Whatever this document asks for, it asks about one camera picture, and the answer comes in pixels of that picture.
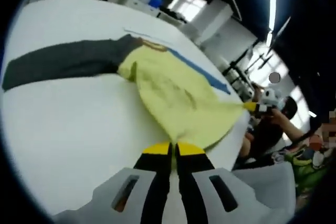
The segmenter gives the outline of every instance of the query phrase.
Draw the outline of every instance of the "dark gray sleeve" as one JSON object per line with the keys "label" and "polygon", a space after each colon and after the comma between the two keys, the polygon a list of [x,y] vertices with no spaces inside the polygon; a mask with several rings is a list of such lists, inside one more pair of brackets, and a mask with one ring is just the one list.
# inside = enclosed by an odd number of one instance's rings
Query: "dark gray sleeve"
{"label": "dark gray sleeve", "polygon": [[9,62],[2,87],[14,87],[52,79],[116,73],[140,39],[126,35],[118,40],[83,40],[29,52]]}

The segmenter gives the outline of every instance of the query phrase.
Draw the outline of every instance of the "blue stripe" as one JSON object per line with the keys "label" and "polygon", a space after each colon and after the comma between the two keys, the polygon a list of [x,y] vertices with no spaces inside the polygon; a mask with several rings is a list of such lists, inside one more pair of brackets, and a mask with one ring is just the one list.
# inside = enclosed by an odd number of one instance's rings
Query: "blue stripe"
{"label": "blue stripe", "polygon": [[227,94],[231,94],[231,92],[228,90],[227,85],[220,82],[218,79],[216,79],[215,77],[213,77],[211,74],[209,74],[207,71],[203,70],[202,68],[200,68],[199,66],[197,66],[196,64],[194,64],[193,62],[189,61],[188,59],[184,58],[182,55],[180,55],[177,51],[171,49],[171,48],[167,48],[168,51],[170,51],[175,57],[179,58],[181,61],[183,61],[184,63],[186,63],[189,67],[193,68],[194,70],[196,70],[197,72],[199,72],[200,74],[202,74],[207,81],[210,83],[210,85],[214,88],[217,88],[219,90],[224,91]]}

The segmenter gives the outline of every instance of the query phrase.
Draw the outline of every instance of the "white table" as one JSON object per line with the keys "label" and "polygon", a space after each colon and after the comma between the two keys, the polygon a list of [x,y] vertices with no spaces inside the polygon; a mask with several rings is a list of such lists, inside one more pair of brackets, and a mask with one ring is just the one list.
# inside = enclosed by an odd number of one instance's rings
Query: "white table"
{"label": "white table", "polygon": [[[27,5],[8,37],[4,67],[39,48],[84,39],[118,39],[124,28],[153,36],[224,83],[226,79],[176,27],[147,14],[95,0],[43,0]],[[239,101],[216,90],[224,101]],[[136,86],[108,74],[44,81],[2,94],[5,142],[24,185],[49,214],[78,209],[94,188],[123,167],[133,167],[142,150],[167,135],[140,101]],[[215,167],[232,169],[248,113],[208,156]],[[163,223],[186,223],[171,178]]]}

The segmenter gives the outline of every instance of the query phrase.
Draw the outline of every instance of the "yellow cloth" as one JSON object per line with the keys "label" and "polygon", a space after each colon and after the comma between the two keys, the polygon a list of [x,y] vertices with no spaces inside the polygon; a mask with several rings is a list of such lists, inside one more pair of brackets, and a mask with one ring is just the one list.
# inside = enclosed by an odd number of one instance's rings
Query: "yellow cloth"
{"label": "yellow cloth", "polygon": [[173,143],[206,148],[219,141],[243,112],[243,104],[219,102],[206,78],[169,51],[137,48],[118,73],[137,83],[144,105]]}

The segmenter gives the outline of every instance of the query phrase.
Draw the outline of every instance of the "rectangular slot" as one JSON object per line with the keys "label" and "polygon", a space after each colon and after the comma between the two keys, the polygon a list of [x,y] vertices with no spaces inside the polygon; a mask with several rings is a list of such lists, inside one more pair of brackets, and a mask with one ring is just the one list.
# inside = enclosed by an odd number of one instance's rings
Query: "rectangular slot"
{"label": "rectangular slot", "polygon": [[129,196],[131,195],[131,192],[135,186],[135,184],[137,183],[139,177],[132,177],[127,185],[124,187],[124,189],[118,193],[117,198],[114,199],[114,201],[112,202],[111,207],[118,212],[123,212],[124,208],[126,206],[127,200],[129,198]]}
{"label": "rectangular slot", "polygon": [[218,175],[211,176],[210,181],[215,187],[215,190],[218,193],[218,196],[223,204],[225,211],[231,212],[235,210],[238,207],[238,203],[231,193],[230,189],[223,182],[222,178]]}

